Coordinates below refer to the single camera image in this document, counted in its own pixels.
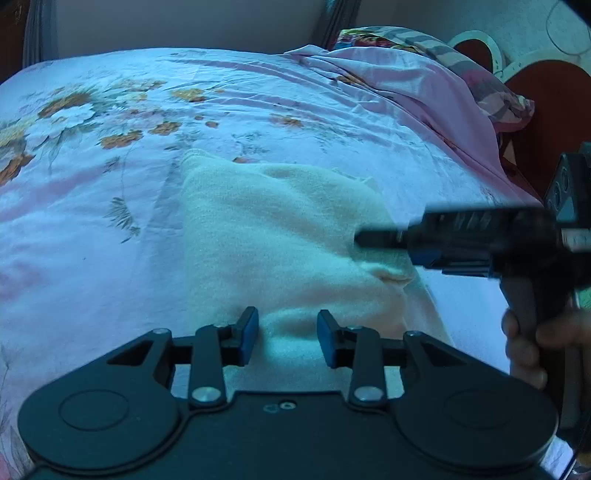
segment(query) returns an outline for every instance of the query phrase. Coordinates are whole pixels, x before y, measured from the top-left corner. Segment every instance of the cream fleece blanket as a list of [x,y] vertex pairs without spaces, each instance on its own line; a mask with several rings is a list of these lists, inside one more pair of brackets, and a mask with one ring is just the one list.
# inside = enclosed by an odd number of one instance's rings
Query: cream fleece blanket
[[[255,306],[260,333],[250,364],[228,367],[235,390],[346,393],[350,370],[330,370],[316,338],[328,309],[343,325],[383,337],[422,330],[451,343],[403,252],[360,251],[364,224],[391,225],[371,179],[286,164],[236,164],[191,150],[181,164],[185,263],[195,329],[235,322]],[[402,393],[387,369],[388,395]]]

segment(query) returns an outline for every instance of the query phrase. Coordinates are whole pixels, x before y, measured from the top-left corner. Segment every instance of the black nozzle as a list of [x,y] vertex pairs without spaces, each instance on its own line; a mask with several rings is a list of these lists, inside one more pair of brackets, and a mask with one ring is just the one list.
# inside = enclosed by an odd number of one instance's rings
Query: black nozzle
[[408,248],[406,230],[363,229],[355,234],[355,244],[361,248]]

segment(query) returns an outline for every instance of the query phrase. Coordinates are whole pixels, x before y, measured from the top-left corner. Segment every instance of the white flower print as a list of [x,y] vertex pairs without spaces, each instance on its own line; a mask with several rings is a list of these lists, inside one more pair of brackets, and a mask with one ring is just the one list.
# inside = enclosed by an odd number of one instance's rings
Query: white flower print
[[27,148],[33,150],[48,138],[59,137],[64,129],[80,125],[94,114],[92,106],[87,103],[60,110],[49,118],[38,119],[25,132]]

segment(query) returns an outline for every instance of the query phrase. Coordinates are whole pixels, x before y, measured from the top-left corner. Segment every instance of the wall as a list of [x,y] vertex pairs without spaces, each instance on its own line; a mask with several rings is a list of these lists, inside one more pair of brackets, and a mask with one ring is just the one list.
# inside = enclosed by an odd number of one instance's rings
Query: wall
[[54,58],[150,47],[283,53],[309,42],[324,0],[53,0]]
[[[556,0],[364,0],[361,25],[397,25],[412,28],[445,42],[466,30],[482,30],[514,61],[534,50],[554,49],[545,22]],[[591,46],[582,20],[560,2],[549,23],[554,41],[567,51]],[[591,65],[591,52],[573,62]]]

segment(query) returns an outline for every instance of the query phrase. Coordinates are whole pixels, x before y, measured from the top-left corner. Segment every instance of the round black pad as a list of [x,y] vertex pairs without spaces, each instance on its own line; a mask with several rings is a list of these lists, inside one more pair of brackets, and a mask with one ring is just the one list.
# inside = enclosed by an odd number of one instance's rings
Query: round black pad
[[179,418],[174,397],[135,367],[84,368],[25,400],[18,418],[31,453],[59,468],[103,470],[156,449]]
[[462,469],[539,462],[558,426],[544,394],[481,365],[431,368],[394,401],[403,435],[429,456]]

